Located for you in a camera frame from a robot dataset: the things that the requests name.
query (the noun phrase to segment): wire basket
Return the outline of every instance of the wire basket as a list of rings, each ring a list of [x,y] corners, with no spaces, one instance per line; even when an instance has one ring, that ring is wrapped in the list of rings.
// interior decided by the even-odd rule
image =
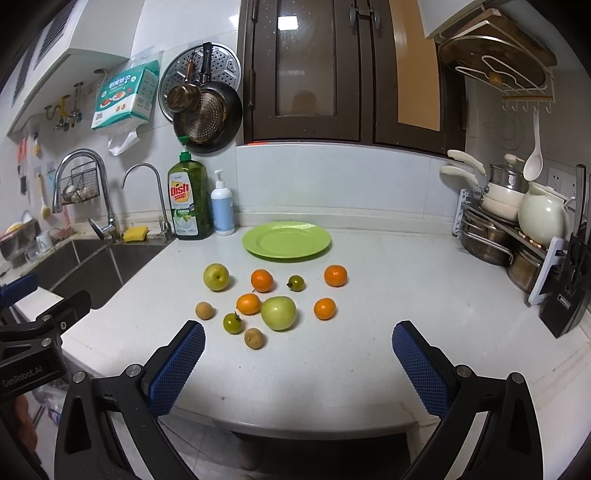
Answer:
[[[74,167],[70,174],[60,182],[62,205],[85,202],[100,195],[99,177],[94,161]]]

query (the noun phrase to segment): hanging pan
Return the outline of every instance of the hanging pan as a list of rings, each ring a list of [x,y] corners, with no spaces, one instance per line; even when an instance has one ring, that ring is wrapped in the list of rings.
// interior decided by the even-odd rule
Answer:
[[[213,82],[210,42],[203,44],[199,91],[201,98],[194,109],[175,112],[174,133],[189,137],[191,152],[204,154],[221,150],[238,133],[242,123],[242,103],[236,90],[223,82]]]

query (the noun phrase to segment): cabinet door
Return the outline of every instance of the cabinet door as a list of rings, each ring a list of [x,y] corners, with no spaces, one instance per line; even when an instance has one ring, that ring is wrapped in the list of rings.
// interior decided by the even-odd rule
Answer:
[[[254,8],[245,140],[358,141],[359,47],[350,4],[258,0]]]
[[[424,38],[417,0],[368,0],[374,26],[375,138],[444,154],[465,148],[465,84],[441,66],[436,44]]]

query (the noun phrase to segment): blue gripper pad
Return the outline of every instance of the blue gripper pad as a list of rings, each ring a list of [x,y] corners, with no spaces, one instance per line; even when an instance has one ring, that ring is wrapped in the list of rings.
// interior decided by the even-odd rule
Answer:
[[[392,349],[396,357],[427,411],[443,419],[450,407],[449,386],[424,351],[427,348],[432,347],[411,322],[400,322],[394,327]]]
[[[0,309],[11,307],[16,302],[36,291],[39,286],[39,280],[34,273],[29,273],[25,277],[4,285],[0,288]]]
[[[205,331],[195,321],[187,322],[168,347],[168,359],[148,387],[148,407],[155,417],[168,415],[189,375],[205,349]]]

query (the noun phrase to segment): yellow sponge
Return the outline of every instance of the yellow sponge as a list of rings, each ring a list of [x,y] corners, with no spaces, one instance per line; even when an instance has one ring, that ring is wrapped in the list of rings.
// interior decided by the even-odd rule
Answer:
[[[147,225],[133,226],[123,234],[123,240],[125,242],[141,242],[145,240],[146,235],[148,235]]]

